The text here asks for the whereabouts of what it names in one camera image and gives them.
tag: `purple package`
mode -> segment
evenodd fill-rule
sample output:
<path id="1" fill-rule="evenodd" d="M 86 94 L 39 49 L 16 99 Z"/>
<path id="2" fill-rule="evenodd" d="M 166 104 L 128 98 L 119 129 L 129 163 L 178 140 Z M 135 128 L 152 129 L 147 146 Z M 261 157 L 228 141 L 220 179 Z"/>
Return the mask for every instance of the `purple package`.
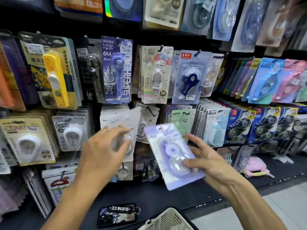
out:
<path id="1" fill-rule="evenodd" d="M 19 52 L 13 34 L 8 30 L 0 30 L 0 43 L 4 50 L 10 69 L 14 74 L 19 92 L 25 104 L 39 102 L 38 93 Z"/>
<path id="2" fill-rule="evenodd" d="M 246 75 L 247 75 L 247 73 L 248 73 L 248 70 L 249 70 L 249 68 L 251 67 L 251 64 L 253 63 L 253 61 L 254 61 L 254 59 L 249 60 L 249 61 L 246 63 L 246 66 L 244 67 L 244 69 L 243 69 L 243 71 L 242 71 L 242 73 L 241 73 L 241 76 L 240 76 L 240 78 L 239 78 L 239 80 L 238 80 L 236 86 L 234 87 L 234 89 L 233 89 L 233 91 L 232 91 L 232 93 L 231 93 L 231 95 L 230 95 L 231 97 L 235 97 L 235 96 L 236 96 L 236 93 L 238 92 L 238 89 L 239 89 L 239 87 L 240 87 L 240 85 L 241 85 L 241 83 L 242 83 L 244 77 L 246 77 Z"/>
<path id="3" fill-rule="evenodd" d="M 102 36 L 101 42 L 106 104 L 129 103 L 133 41 Z"/>
<path id="4" fill-rule="evenodd" d="M 191 169 L 182 164 L 182 160 L 195 156 L 174 123 L 145 127 L 144 132 L 168 190 L 206 176 L 203 170 Z"/>

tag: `white tile floor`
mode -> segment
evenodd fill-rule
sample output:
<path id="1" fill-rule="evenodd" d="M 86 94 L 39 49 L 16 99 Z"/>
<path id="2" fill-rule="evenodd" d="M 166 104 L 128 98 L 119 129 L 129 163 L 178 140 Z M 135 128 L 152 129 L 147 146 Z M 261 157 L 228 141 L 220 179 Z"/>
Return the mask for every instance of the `white tile floor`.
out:
<path id="1" fill-rule="evenodd" d="M 263 196 L 288 230 L 307 229 L 307 182 Z M 192 220 L 199 230 L 242 230 L 231 207 Z"/>

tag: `black shelf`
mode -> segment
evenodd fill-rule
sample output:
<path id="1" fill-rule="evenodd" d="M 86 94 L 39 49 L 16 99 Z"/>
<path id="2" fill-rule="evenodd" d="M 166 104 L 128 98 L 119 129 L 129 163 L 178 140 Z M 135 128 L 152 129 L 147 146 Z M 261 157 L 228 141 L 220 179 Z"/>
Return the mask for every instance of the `black shelf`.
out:
<path id="1" fill-rule="evenodd" d="M 307 172 L 307 156 L 295 155 L 292 157 L 294 164 L 283 164 L 274 160 L 267 154 L 259 155 L 266 163 L 267 168 L 275 178 L 269 176 L 253 177 L 248 180 L 256 187 L 261 188 L 265 185 L 286 180 L 302 173 Z M 174 205 L 181 210 L 195 208 L 198 205 L 208 204 L 222 199 L 223 197 L 214 191 L 203 180 L 198 180 L 173 191 L 168 191 L 163 180 L 155 182 L 118 182 L 110 184 L 98 195 L 80 227 L 80 229 L 96 229 L 98 211 L 100 207 L 135 202 L 140 207 L 141 213 L 137 223 L 146 221 L 165 207 Z M 7 213 L 3 216 L 0 223 L 0 230 L 19 229 L 19 230 L 38 230 L 44 224 L 45 219 L 40 214 L 33 199 L 28 197 L 20 210 Z"/>

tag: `pink toy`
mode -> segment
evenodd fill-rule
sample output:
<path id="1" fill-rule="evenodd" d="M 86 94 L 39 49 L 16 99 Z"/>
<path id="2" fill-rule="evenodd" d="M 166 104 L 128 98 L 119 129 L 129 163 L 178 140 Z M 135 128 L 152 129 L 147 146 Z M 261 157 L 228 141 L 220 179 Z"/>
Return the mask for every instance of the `pink toy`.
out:
<path id="1" fill-rule="evenodd" d="M 299 85 L 300 79 L 301 79 L 301 73 L 292 73 L 289 77 L 287 77 L 283 81 L 274 99 L 280 100 L 294 92 L 297 92 L 301 87 Z"/>
<path id="2" fill-rule="evenodd" d="M 263 162 L 263 160 L 255 156 L 251 156 L 248 159 L 248 164 L 243 170 L 243 173 L 247 178 L 254 176 L 263 176 L 263 175 L 268 175 L 271 178 L 275 178 L 272 174 L 270 174 L 270 171 L 267 170 L 267 166 Z"/>

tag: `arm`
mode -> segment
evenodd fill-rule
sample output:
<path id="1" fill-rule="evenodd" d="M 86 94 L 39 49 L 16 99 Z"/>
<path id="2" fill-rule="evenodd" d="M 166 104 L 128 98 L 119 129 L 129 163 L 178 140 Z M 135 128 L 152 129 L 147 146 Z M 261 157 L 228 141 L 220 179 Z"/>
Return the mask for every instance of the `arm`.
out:
<path id="1" fill-rule="evenodd" d="M 75 180 L 41 230 L 77 230 L 96 196 L 117 173 L 131 143 L 125 141 L 117 152 L 111 141 L 129 132 L 124 127 L 104 128 L 84 143 Z"/>
<path id="2" fill-rule="evenodd" d="M 190 147 L 197 158 L 184 160 L 183 163 L 190 168 L 205 170 L 205 182 L 228 199 L 245 230 L 287 230 L 281 219 L 247 179 L 202 139 L 191 134 L 187 134 L 186 137 L 199 148 Z"/>

